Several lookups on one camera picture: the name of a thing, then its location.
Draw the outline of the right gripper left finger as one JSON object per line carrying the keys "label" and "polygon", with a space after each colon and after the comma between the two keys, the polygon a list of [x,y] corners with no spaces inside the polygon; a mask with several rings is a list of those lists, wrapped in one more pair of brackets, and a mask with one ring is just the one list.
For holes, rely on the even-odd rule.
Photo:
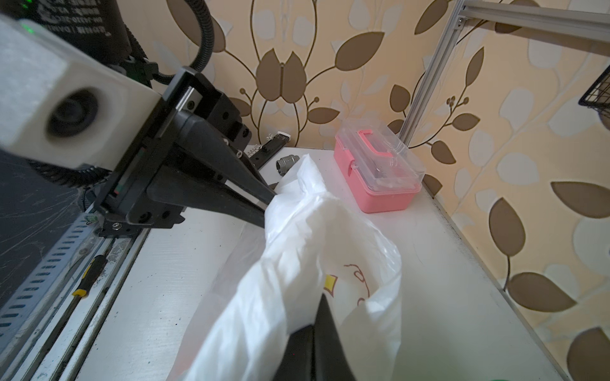
{"label": "right gripper left finger", "polygon": [[314,333],[314,326],[308,325],[290,335],[273,381],[315,379]]}

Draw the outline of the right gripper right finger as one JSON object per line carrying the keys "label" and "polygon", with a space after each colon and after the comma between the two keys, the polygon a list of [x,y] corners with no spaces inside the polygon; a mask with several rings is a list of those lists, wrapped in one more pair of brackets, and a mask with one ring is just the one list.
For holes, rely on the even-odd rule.
{"label": "right gripper right finger", "polygon": [[355,381],[325,295],[322,295],[315,318],[313,344],[315,380]]}

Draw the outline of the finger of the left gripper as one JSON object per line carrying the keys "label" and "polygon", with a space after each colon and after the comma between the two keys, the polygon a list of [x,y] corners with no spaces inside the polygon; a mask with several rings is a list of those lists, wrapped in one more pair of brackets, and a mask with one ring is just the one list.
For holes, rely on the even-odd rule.
{"label": "finger of the left gripper", "polygon": [[163,166],[147,187],[154,202],[230,215],[264,228],[265,211],[230,187]]}
{"label": "finger of the left gripper", "polygon": [[[181,111],[174,117],[173,124],[179,130],[176,144],[189,157],[214,174],[228,179],[263,204],[271,203],[276,196],[275,191],[260,177],[247,155],[233,148],[208,121]],[[224,184],[214,177],[201,179]]]}

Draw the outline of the white printed plastic bag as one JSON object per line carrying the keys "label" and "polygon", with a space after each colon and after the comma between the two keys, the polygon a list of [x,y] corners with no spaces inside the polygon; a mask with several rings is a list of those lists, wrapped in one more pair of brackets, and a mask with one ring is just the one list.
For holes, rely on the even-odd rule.
{"label": "white printed plastic bag", "polygon": [[265,227],[248,225],[201,299],[171,380],[270,380],[292,333],[326,300],[358,380],[389,380],[401,342],[401,256],[330,193],[306,155],[276,188]]}

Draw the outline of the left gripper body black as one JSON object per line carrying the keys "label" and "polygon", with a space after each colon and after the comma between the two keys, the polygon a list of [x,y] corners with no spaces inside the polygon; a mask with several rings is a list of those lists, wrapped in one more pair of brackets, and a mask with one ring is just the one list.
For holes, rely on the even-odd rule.
{"label": "left gripper body black", "polygon": [[170,229],[184,221],[182,213],[190,207],[154,202],[146,194],[163,166],[195,178],[214,177],[226,185],[227,179],[177,146],[179,130],[173,119],[181,111],[208,121],[233,148],[244,153],[252,133],[243,124],[238,108],[202,73],[181,68],[92,205],[100,221],[99,236],[131,237],[143,229]]}

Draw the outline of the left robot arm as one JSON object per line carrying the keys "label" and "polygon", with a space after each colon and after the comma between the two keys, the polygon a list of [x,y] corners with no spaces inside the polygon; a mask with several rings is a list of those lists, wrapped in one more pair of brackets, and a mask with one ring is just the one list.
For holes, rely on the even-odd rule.
{"label": "left robot arm", "polygon": [[169,76],[115,1],[1,4],[1,147],[50,182],[98,187],[105,237],[169,229],[186,208],[265,224],[274,190],[246,155],[239,109],[203,75],[210,11],[188,7],[200,47]]}

